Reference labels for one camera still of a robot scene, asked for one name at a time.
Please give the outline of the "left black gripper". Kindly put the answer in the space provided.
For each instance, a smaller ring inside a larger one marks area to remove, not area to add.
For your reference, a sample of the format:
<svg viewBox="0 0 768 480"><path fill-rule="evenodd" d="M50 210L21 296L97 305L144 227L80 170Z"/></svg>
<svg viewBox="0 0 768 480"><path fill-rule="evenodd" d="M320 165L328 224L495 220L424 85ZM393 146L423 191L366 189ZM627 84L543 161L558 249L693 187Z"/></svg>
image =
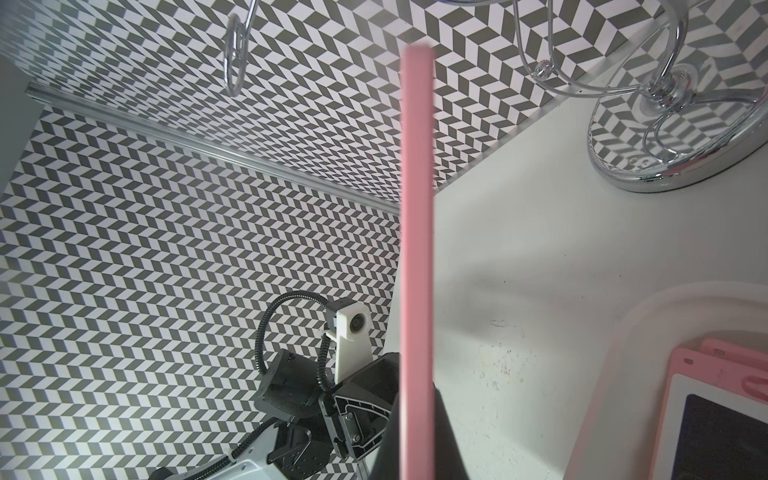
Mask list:
<svg viewBox="0 0 768 480"><path fill-rule="evenodd" d="M381 443L399 392L400 354L387 353L319 397L337 456L361 460Z"/></svg>

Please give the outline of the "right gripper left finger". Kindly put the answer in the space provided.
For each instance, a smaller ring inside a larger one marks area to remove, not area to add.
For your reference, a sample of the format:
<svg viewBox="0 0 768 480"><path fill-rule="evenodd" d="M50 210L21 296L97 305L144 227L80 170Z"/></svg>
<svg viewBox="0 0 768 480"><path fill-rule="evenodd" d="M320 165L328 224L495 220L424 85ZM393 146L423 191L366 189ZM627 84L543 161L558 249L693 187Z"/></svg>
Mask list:
<svg viewBox="0 0 768 480"><path fill-rule="evenodd" d="M394 407L370 471L370 480L398 480L400 474L400 411Z"/></svg>

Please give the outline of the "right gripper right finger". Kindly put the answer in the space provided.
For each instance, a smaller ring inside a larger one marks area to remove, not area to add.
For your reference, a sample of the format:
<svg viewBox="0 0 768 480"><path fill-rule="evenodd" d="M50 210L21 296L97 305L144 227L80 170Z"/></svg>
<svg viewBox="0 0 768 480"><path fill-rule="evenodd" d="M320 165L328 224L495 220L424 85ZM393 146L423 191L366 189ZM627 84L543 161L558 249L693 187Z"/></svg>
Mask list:
<svg viewBox="0 0 768 480"><path fill-rule="evenodd" d="M444 405L435 390L435 478L437 480L468 480L464 462Z"/></svg>

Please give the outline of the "pink writing tablet colourful screen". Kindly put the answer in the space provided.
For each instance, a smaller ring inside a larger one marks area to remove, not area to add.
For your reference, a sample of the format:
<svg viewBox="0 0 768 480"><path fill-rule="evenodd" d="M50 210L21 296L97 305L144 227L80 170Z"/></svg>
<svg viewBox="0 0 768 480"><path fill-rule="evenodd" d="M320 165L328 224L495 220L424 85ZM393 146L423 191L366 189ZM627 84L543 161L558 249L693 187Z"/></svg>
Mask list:
<svg viewBox="0 0 768 480"><path fill-rule="evenodd" d="M433 386L434 52L401 61L400 474L435 477Z"/></svg>

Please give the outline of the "white plastic storage tray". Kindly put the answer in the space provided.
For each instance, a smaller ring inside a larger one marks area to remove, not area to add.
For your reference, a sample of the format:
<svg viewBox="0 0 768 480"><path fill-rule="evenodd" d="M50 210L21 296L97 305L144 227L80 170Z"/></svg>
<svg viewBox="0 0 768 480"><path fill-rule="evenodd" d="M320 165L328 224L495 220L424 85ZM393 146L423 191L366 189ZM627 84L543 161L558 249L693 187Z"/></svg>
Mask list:
<svg viewBox="0 0 768 480"><path fill-rule="evenodd" d="M707 338L766 351L766 286L692 283L637 305L607 353L565 478L648 478L670 355Z"/></svg>

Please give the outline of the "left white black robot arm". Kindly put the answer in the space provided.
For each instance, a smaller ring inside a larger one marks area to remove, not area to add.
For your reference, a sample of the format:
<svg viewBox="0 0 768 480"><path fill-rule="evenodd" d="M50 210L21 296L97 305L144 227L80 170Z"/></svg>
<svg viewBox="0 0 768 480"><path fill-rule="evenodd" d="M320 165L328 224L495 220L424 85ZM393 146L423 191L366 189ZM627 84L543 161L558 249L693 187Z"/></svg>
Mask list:
<svg viewBox="0 0 768 480"><path fill-rule="evenodd" d="M317 356L282 349L267 362L269 323L293 300L323 309ZM399 356L374 357L370 330L369 309L351 298L329 300L302 290L278 296L262 315L254 346L261 376L255 405L265 419L222 457L182 473L162 467L152 478L309 479L332 456L354 460L366 478L365 459L382 442L399 390Z"/></svg>

